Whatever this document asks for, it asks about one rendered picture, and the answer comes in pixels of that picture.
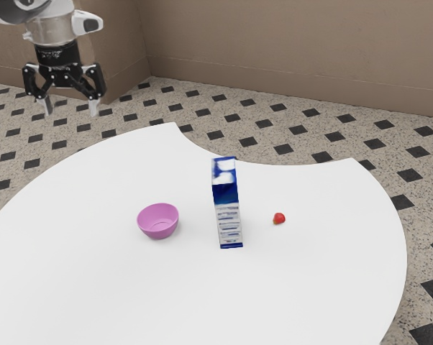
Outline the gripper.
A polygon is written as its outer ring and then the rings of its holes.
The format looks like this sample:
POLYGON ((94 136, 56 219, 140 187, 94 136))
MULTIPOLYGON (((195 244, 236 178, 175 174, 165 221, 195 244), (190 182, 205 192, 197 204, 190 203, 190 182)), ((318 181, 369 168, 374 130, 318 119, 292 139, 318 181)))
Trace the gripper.
POLYGON ((24 89, 44 109, 45 115, 53 113, 53 104, 48 95, 52 86, 74 88, 88 100, 92 117, 99 115, 99 103, 106 93, 106 83, 98 63, 82 65, 77 40, 60 46, 35 45, 38 65, 25 64, 22 68, 24 89), (45 82, 37 85, 40 74, 45 82))

